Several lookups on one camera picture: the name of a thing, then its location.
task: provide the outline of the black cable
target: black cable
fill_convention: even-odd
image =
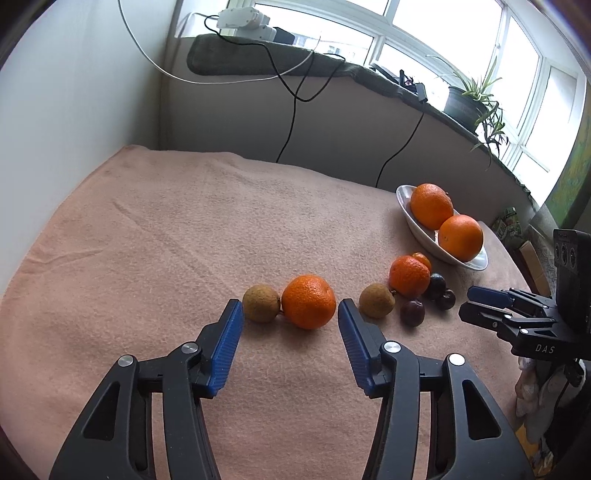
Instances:
[[[312,52],[312,60],[310,62],[310,65],[309,65],[308,69],[306,70],[304,76],[302,77],[302,80],[300,81],[300,83],[297,86],[297,89],[295,90],[295,93],[294,93],[291,90],[290,86],[285,82],[285,80],[281,76],[281,73],[279,73],[279,70],[277,69],[277,66],[275,65],[275,61],[273,61],[273,56],[271,55],[271,51],[269,50],[269,48],[264,43],[240,43],[240,42],[234,42],[234,41],[228,40],[220,32],[218,32],[218,31],[216,31],[216,30],[214,30],[214,29],[212,29],[212,28],[210,28],[210,27],[207,26],[207,20],[209,20],[210,18],[215,18],[215,17],[218,17],[218,15],[208,15],[208,16],[205,17],[205,19],[203,20],[203,25],[205,26],[205,28],[207,28],[209,31],[215,33],[223,41],[228,42],[228,43],[231,43],[232,45],[239,45],[239,46],[240,45],[242,45],[242,46],[259,46],[259,47],[263,47],[265,49],[265,51],[267,52],[267,56],[269,57],[269,60],[271,61],[271,66],[273,67],[273,70],[275,71],[275,75],[277,75],[277,78],[280,79],[281,83],[284,85],[284,87],[287,89],[287,91],[290,93],[290,95],[294,98],[294,107],[293,107],[293,114],[291,116],[290,131],[289,131],[289,133],[287,135],[287,139],[286,139],[285,143],[283,144],[283,147],[281,148],[281,151],[279,152],[279,155],[277,155],[277,159],[275,160],[275,163],[279,163],[279,159],[283,155],[283,152],[285,151],[285,148],[287,147],[287,144],[290,142],[291,135],[292,135],[293,130],[294,130],[294,125],[295,125],[295,122],[296,122],[296,113],[295,112],[296,112],[296,107],[297,107],[298,100],[300,102],[303,102],[303,103],[308,103],[308,102],[311,102],[312,100],[314,100],[316,97],[318,97],[318,95],[320,95],[324,91],[324,89],[326,87],[328,87],[328,84],[332,80],[332,77],[335,76],[335,73],[339,69],[339,67],[346,62],[346,59],[345,59],[345,57],[343,57],[342,55],[339,55],[337,53],[327,53],[326,55],[333,55],[335,57],[340,58],[341,59],[341,62],[331,72],[331,74],[326,79],[326,82],[320,88],[320,90],[318,90],[310,98],[301,98],[301,97],[298,96],[298,92],[300,91],[301,86],[304,84],[304,81],[308,77],[308,74],[310,73],[310,70],[312,68],[312,65],[314,64],[314,57],[316,55],[316,52],[314,52],[314,51]]]
[[[279,155],[277,155],[277,159],[275,160],[275,163],[279,163],[279,159],[283,155],[284,150],[287,148],[287,144],[290,142],[291,134],[294,131],[294,125],[295,125],[295,122],[296,122],[296,113],[295,112],[296,112],[296,107],[297,107],[297,94],[300,91],[301,86],[304,84],[304,80],[307,78],[308,74],[310,73],[310,69],[312,68],[312,65],[314,64],[314,57],[315,57],[315,55],[316,55],[315,52],[312,52],[312,59],[311,59],[311,62],[310,62],[310,66],[306,70],[306,73],[302,77],[302,79],[300,81],[300,84],[297,86],[297,89],[295,90],[295,95],[294,95],[294,109],[293,109],[293,115],[291,116],[290,132],[287,134],[287,139],[286,139],[285,143],[283,144],[283,147],[281,148],[281,151],[279,152]]]
[[[566,389],[568,387],[569,387],[569,381],[567,380],[564,383],[564,386],[562,387],[562,390],[560,391],[558,398],[556,399],[556,404],[554,405],[554,415],[556,415],[556,411],[558,410],[558,404],[560,403],[560,400],[562,400],[562,396],[564,395],[564,392],[566,392]]]
[[[296,107],[297,107],[297,101],[298,101],[298,92],[300,91],[301,86],[304,84],[304,80],[306,80],[308,74],[310,73],[310,69],[312,68],[312,64],[314,63],[314,56],[315,56],[315,52],[312,52],[312,61],[310,62],[310,66],[308,67],[308,69],[306,70],[306,73],[304,74],[300,84],[297,86],[297,90],[295,91],[295,95],[294,95],[294,108],[293,108],[293,115],[291,116],[291,125],[290,125],[290,132],[287,135],[287,139],[285,141],[285,143],[283,144],[283,147],[281,149],[281,151],[279,152],[279,155],[277,155],[277,159],[275,160],[275,163],[279,163],[279,159],[281,158],[281,156],[283,155],[283,152],[285,151],[285,148],[287,147],[287,144],[290,142],[291,139],[291,134],[293,133],[294,130],[294,125],[296,122]],[[316,92],[312,97],[309,98],[310,100],[313,100],[314,98],[316,98],[321,92],[322,90],[324,90],[324,88],[328,85],[328,82],[330,81],[330,79],[335,75],[336,71],[339,69],[339,67],[345,63],[345,58],[342,57],[341,55],[338,55],[337,53],[327,53],[327,55],[335,55],[339,58],[342,59],[342,62],[339,63],[336,68],[332,71],[332,73],[329,76],[328,81],[324,84],[324,86],[318,90],[318,92]]]
[[[378,178],[377,178],[377,180],[375,181],[375,187],[376,187],[376,188],[378,188],[379,179],[380,179],[380,177],[382,176],[382,172],[384,171],[384,168],[386,167],[386,165],[388,164],[388,162],[389,162],[390,160],[392,160],[392,159],[393,159],[393,158],[394,158],[396,155],[398,155],[398,154],[399,154],[399,153],[400,153],[402,150],[404,150],[404,148],[405,148],[405,147],[406,147],[406,146],[407,146],[407,145],[410,143],[410,141],[411,141],[411,140],[413,139],[413,137],[414,137],[414,134],[417,132],[417,128],[418,128],[418,126],[421,124],[421,121],[423,121],[423,117],[424,117],[424,116],[425,116],[425,104],[423,103],[423,112],[421,113],[421,116],[420,116],[420,118],[418,119],[418,122],[417,122],[416,126],[414,127],[413,133],[411,133],[411,134],[410,134],[410,137],[408,137],[408,140],[406,140],[406,143],[405,143],[405,144],[404,144],[402,147],[400,147],[400,150],[398,150],[398,151],[397,151],[397,152],[396,152],[394,155],[392,155],[392,156],[391,156],[389,159],[387,159],[387,160],[384,162],[384,165],[382,165],[382,168],[380,169],[380,171],[379,171],[379,174],[378,174]]]
[[[334,69],[334,71],[330,74],[330,76],[328,77],[328,79],[326,80],[325,84],[322,86],[322,88],[320,90],[318,90],[318,92],[316,92],[314,95],[312,95],[310,98],[308,99],[304,99],[301,97],[298,97],[296,93],[294,93],[290,86],[285,82],[285,80],[283,79],[283,77],[281,76],[281,73],[279,72],[279,70],[277,69],[277,66],[275,65],[275,61],[273,61],[273,56],[271,55],[271,51],[269,50],[269,48],[264,44],[264,43],[253,43],[253,42],[248,42],[248,43],[241,43],[241,42],[235,42],[235,41],[231,41],[228,40],[226,37],[224,37],[220,32],[210,28],[207,26],[207,20],[209,20],[210,18],[216,18],[218,17],[218,15],[208,15],[207,17],[205,17],[205,19],[203,20],[203,25],[205,26],[205,28],[207,28],[210,32],[215,33],[219,38],[221,38],[224,42],[227,43],[231,43],[232,45],[244,45],[244,46],[258,46],[258,47],[263,47],[265,49],[265,51],[267,52],[267,56],[269,57],[269,61],[271,62],[271,66],[273,67],[273,71],[275,72],[275,75],[277,75],[277,78],[280,79],[281,83],[283,84],[283,86],[287,89],[287,91],[290,93],[291,96],[295,97],[297,100],[299,100],[300,102],[311,102],[312,100],[314,100],[316,97],[318,97],[318,95],[320,95],[322,93],[322,91],[328,86],[329,82],[332,80],[332,77],[335,75],[336,71],[339,69],[339,67],[345,63],[345,58],[341,55],[338,55],[336,53],[327,53],[327,55],[335,55],[339,58],[341,58],[343,61],[342,63],[339,63],[337,65],[337,67]]]

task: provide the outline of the white wall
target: white wall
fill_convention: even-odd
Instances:
[[[197,35],[209,33],[209,30],[203,24],[203,17],[192,15],[187,24],[184,23],[185,17],[193,12],[203,15],[217,15],[227,5],[228,0],[184,0],[177,16],[176,36],[196,37]],[[215,28],[215,24],[216,22],[213,19],[208,23],[211,28]]]
[[[175,0],[124,0],[156,61]],[[57,0],[0,70],[0,294],[55,208],[127,144],[157,148],[160,74],[116,0]]]
[[[187,68],[192,38],[182,38],[174,74],[202,82],[244,77],[199,77]],[[295,90],[300,78],[288,77]],[[308,97],[325,82],[308,78],[300,95]],[[189,85],[164,80],[162,147],[187,151],[230,151],[255,160],[275,161],[291,122],[293,98],[279,80],[238,85]],[[413,131],[420,112],[398,99],[383,97],[350,78],[334,78],[310,103],[299,103],[291,142],[282,163],[371,185],[382,163]],[[447,125],[425,115],[413,140],[386,167],[380,188],[437,183],[457,210],[491,223],[514,206],[522,223],[533,209],[512,175]]]

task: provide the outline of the spider plant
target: spider plant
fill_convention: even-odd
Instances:
[[[492,72],[496,66],[496,58],[493,60],[484,78],[478,78],[478,80],[475,80],[474,78],[467,78],[447,60],[441,57],[433,57],[441,60],[448,67],[450,67],[453,72],[453,76],[461,81],[464,87],[462,96],[471,98],[483,106],[482,110],[485,111],[481,111],[482,114],[478,120],[476,120],[474,125],[475,127],[482,125],[484,142],[478,142],[476,145],[474,145],[474,147],[472,147],[471,151],[480,147],[481,145],[485,145],[492,161],[491,145],[496,147],[496,153],[498,157],[501,154],[501,145],[508,143],[507,135],[505,132],[503,132],[503,129],[505,128],[505,122],[503,121],[503,109],[499,106],[499,102],[497,102],[493,98],[492,94],[488,91],[493,83],[501,79],[500,77],[495,79],[492,78]]]

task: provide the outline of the fruit bowl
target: fruit bowl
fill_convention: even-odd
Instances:
[[[488,266],[488,256],[486,254],[484,245],[482,245],[480,252],[472,260],[469,262],[460,262],[457,258],[451,256],[437,244],[437,231],[429,230],[417,222],[410,210],[410,197],[413,194],[415,188],[416,187],[413,187],[412,185],[400,185],[400,187],[396,189],[396,198],[402,207],[408,227],[417,241],[431,255],[433,255],[435,258],[438,258],[439,260],[444,261],[445,263],[449,263],[450,265],[459,265],[470,270],[484,270]],[[459,213],[455,210],[453,211],[453,214],[459,215]]]

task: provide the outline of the tangerine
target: tangerine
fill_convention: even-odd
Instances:
[[[306,330],[322,327],[336,310],[335,294],[328,282],[317,275],[301,275],[286,286],[281,296],[286,318]]]
[[[416,258],[405,255],[392,262],[388,283],[400,295],[416,299],[425,293],[430,281],[431,272]]]
[[[421,262],[423,265],[425,265],[425,267],[427,267],[429,269],[429,273],[431,273],[433,271],[433,267],[431,266],[431,262],[421,252],[413,253],[412,257],[416,258],[417,260],[419,260],[419,262]]]
[[[453,216],[452,200],[433,183],[423,183],[414,190],[410,209],[415,218],[431,230],[439,230],[441,224]]]
[[[484,243],[482,228],[468,215],[456,215],[443,222],[437,243],[460,262],[469,262],[478,255]]]

